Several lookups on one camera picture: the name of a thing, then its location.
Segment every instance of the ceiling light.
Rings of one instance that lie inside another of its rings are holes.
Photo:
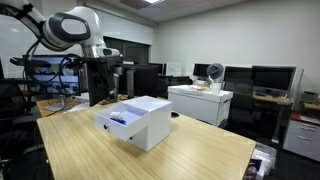
[[[147,1],[147,2],[149,2],[149,3],[151,3],[151,4],[153,4],[153,3],[156,3],[156,2],[161,1],[161,0],[145,0],[145,1]]]

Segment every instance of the wooden table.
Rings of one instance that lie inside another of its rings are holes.
[[[266,96],[258,96],[256,94],[253,94],[253,99],[258,101],[264,101],[264,102],[270,102],[270,103],[276,103],[280,106],[279,108],[279,114],[276,122],[276,127],[274,130],[274,133],[272,135],[272,142],[279,143],[279,129],[281,124],[281,119],[284,111],[284,107],[291,105],[291,101],[289,98],[282,98],[282,97],[272,97],[270,95]]]
[[[111,105],[37,121],[55,179],[242,179],[255,142],[180,115],[149,152],[98,129]]]
[[[312,109],[312,110],[318,110],[320,111],[320,106],[319,105],[315,105],[315,104],[311,104],[311,103],[303,103],[304,107],[306,109]]]
[[[48,105],[53,104],[53,103],[57,103],[57,102],[59,102],[58,99],[37,101],[36,104],[37,104],[37,107],[39,109],[39,112],[40,112],[41,116],[42,117],[47,117],[47,116],[50,116],[52,114],[61,114],[61,113],[64,113],[64,112],[66,112],[68,110],[68,109],[64,109],[64,110],[61,110],[61,111],[58,111],[58,112],[52,112],[52,111],[48,111],[48,110],[43,109],[43,107],[48,106]],[[67,99],[67,105],[69,105],[71,107],[74,107],[74,106],[79,105],[79,104],[80,104],[79,102],[75,102],[75,101],[71,101],[70,99]]]

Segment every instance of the drawer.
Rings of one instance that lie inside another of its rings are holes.
[[[290,121],[288,132],[294,133],[306,138],[320,140],[320,128],[317,126],[300,123],[297,121]]]
[[[320,161],[320,140],[288,132],[283,149]]]

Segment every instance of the floor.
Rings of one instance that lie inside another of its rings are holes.
[[[37,119],[40,114],[37,108],[32,110],[33,116],[28,117]],[[280,139],[283,138],[285,129],[280,129]],[[36,133],[36,141],[40,141],[39,133]],[[320,179],[320,163],[296,155],[294,153],[282,150],[280,144],[272,143],[270,139],[256,136],[251,137],[257,142],[273,147],[277,150],[276,169],[271,170],[266,180],[316,180]],[[19,163],[15,164],[11,171],[11,179],[53,179],[50,173],[50,167],[46,163],[46,154],[44,150],[31,153],[24,157]]]

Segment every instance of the black monitor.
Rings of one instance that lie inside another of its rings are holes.
[[[32,73],[32,76],[38,80],[39,83],[28,84],[29,91],[36,94],[79,96],[81,94],[79,71],[64,66],[67,62],[64,61],[62,64],[64,67],[59,75],[59,65],[65,56],[66,55],[34,55],[32,61],[37,61],[37,63],[33,63],[37,64],[37,66],[32,66],[30,75]]]
[[[253,86],[289,92],[295,69],[289,66],[252,66]]]
[[[148,63],[148,65],[158,67],[158,74],[163,74],[163,64],[160,63]]]
[[[3,73],[2,64],[1,64],[1,58],[0,58],[0,79],[4,79],[4,73]]]
[[[208,77],[207,68],[210,64],[194,64],[193,75],[200,77]]]
[[[119,77],[119,94],[127,94],[126,71],[134,69],[134,95],[157,97],[158,67],[152,65],[121,64],[122,75]]]
[[[226,66],[224,81],[228,79],[252,79],[252,68]]]

